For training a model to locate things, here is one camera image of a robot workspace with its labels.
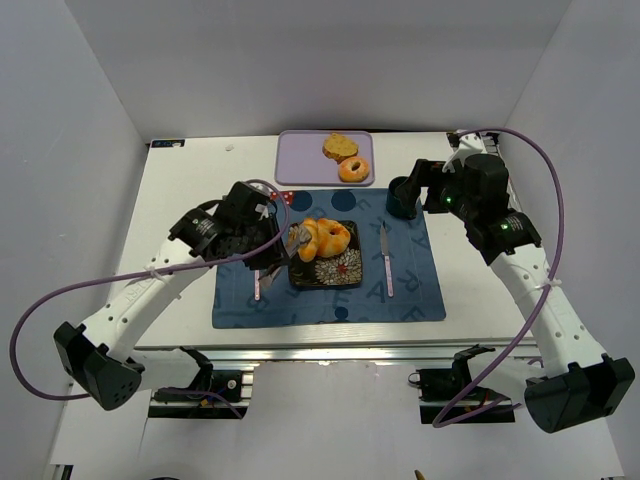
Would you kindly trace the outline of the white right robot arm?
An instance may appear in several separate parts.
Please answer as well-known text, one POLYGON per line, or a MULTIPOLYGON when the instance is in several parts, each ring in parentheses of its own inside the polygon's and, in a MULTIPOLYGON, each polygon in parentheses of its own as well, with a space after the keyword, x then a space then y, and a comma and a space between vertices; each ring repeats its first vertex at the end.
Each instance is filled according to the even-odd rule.
POLYGON ((407 218, 419 210, 451 213, 471 245, 501 280, 536 341, 541 366, 474 346, 455 355, 455 401, 477 387, 526 407, 537 426, 555 433, 611 415, 635 379, 625 358, 613 359, 588 332, 548 264, 531 220, 509 205, 509 172, 490 154, 450 163, 419 159, 391 181, 387 210, 407 218))

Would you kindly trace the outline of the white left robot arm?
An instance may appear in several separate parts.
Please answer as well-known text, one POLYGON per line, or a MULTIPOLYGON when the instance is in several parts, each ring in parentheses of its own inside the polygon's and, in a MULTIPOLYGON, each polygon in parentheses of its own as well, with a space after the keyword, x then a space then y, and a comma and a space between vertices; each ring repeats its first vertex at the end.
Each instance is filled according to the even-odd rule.
POLYGON ((212 268, 241 261, 272 273, 286 265, 284 196, 262 180, 239 181, 220 200, 185 213, 151 257, 140 277, 127 283, 79 325, 63 323, 54 342, 64 370, 104 410, 125 404, 136 392, 209 396, 213 365, 193 347, 139 351, 153 322, 193 282, 212 268))

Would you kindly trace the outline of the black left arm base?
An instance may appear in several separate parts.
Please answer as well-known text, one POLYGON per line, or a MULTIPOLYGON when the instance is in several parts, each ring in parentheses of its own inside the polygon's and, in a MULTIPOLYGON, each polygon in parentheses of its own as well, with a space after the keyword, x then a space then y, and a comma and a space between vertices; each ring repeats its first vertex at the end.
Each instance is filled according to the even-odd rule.
POLYGON ((163 387, 151 396, 148 415, 165 419, 238 419, 244 418, 248 407, 243 402, 241 370, 218 370, 201 352, 181 348, 194 360, 198 371, 184 387, 163 387))

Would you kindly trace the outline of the striped orange bread roll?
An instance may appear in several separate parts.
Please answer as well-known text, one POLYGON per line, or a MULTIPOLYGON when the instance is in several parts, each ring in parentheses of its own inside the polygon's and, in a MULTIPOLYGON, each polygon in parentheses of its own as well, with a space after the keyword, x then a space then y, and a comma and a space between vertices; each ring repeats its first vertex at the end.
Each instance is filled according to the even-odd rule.
POLYGON ((306 231, 306 242, 299 247, 298 256, 301 261, 309 263, 316 257, 319 248, 318 225, 314 219, 305 218, 300 227, 306 231))

